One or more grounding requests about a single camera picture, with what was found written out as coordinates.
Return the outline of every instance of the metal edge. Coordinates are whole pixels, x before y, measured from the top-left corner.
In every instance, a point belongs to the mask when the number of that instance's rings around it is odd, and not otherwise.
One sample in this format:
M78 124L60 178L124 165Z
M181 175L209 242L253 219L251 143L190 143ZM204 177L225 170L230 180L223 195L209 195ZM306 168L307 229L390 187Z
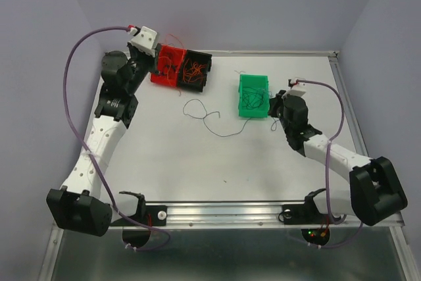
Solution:
M278 215L289 201L269 203L171 203L167 210L167 230L194 229L282 229L282 228L317 228L315 225L284 225ZM338 228L358 227L360 220L349 216ZM378 226L400 226L399 216L393 215L381 221ZM112 226L110 229L122 229ZM125 229L142 229L136 226Z
M264 56L285 56L285 57L336 57L339 51L225 51L217 49L194 49L195 51L212 54L215 57L264 57ZM129 51L123 51L130 57Z
M60 250L60 244L63 236L63 230L58 228L54 223L51 230L50 239L47 244L47 251L45 252L45 257L39 272L38 280L46 281L51 280L53 277L54 267L57 260L57 256Z
M405 278L410 281L421 281L420 271L416 266L414 256L405 239L402 228L391 227L389 229Z
M355 149L358 154L368 156L367 148L364 143L364 138L361 134L360 126L358 124L357 117L355 116L354 109L351 105L351 100L349 99L349 94L345 86L345 82L343 80L337 57L329 57L329 63L330 67L332 68L332 73L334 75L338 92L343 99L343 103L345 106L345 115L348 120L351 136L355 143ZM404 226L405 222L400 212L399 216ZM395 244L395 248L397 250L399 260L401 262L405 278L410 281L421 281L420 273L416 266L414 257L412 255L412 251L410 250L410 247L408 246L408 243L403 234L402 227L390 226L389 229L393 238L393 242Z

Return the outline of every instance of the purple-gray wall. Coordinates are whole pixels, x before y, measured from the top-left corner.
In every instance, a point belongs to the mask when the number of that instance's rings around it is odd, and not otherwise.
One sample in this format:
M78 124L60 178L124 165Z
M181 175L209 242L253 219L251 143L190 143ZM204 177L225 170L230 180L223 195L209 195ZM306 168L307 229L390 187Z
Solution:
M93 28L137 24L196 49L339 49L368 0L78 0ZM99 36L117 49L124 34Z
M0 0L0 8L0 280L37 280L53 223L45 197L80 150L64 116L64 64L90 27L77 0ZM71 69L71 113L81 130L101 55L93 39Z
M420 0L370 0L339 60L369 154L393 161L407 193L405 232L419 267L420 4Z

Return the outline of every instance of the small red object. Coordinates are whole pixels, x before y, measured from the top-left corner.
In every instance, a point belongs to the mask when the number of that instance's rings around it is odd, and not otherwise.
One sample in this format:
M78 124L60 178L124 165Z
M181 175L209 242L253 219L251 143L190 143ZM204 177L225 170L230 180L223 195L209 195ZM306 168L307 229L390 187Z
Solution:
M163 45L159 52L157 63L157 70L160 74L151 74L151 82L163 86L176 87L178 72L185 54L185 49Z

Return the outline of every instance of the plastic basket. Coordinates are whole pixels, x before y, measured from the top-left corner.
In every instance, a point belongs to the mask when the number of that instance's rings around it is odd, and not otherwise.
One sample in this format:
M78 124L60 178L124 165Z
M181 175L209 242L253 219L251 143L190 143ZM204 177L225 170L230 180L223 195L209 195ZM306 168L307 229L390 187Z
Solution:
M244 118L266 118L269 111L268 76L239 76L238 115Z
M178 73L177 86L202 92L211 65L211 54L187 50Z
M151 81L163 86L176 87L178 71L185 53L185 49L163 45L159 51L157 63L157 70L161 75L151 74Z

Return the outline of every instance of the green basket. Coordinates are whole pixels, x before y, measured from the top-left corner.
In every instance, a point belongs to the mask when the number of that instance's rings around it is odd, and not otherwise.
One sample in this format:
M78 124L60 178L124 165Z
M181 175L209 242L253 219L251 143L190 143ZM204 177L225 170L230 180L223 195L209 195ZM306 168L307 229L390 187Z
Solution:
M269 111L268 76L239 75L238 115L244 118L266 118Z

